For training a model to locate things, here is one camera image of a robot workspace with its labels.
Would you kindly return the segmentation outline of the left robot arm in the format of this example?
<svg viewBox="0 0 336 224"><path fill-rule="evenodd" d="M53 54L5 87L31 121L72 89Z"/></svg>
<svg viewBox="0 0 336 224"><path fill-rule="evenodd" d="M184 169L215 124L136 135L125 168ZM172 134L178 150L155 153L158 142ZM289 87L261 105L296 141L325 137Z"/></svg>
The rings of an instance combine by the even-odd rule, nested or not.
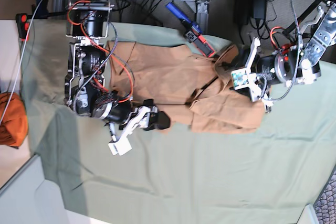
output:
<svg viewBox="0 0 336 224"><path fill-rule="evenodd" d="M260 39L255 37L248 56L231 71L233 89L255 101L273 101L271 86L312 84L321 76L319 61L335 44L335 0L315 0L301 15L291 9L294 22L287 28L276 26L269 32L274 52L260 56Z"/></svg>

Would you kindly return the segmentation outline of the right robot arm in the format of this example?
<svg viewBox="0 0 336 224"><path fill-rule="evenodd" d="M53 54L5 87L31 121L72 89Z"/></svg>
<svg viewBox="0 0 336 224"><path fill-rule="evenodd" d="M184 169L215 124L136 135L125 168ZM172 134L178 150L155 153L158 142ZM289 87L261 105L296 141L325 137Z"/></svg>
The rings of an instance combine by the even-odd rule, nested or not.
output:
<svg viewBox="0 0 336 224"><path fill-rule="evenodd" d="M132 90L119 94L105 86L103 73L109 61L116 61L125 71L130 86L135 82L131 67L114 53L118 42L111 50L100 43L113 26L109 21L112 9L111 0L68 0L66 35L75 41L69 44L65 105L79 116L97 118L110 126L117 124L121 130L131 121L145 131L165 130L171 120L152 99L134 104Z"/></svg>

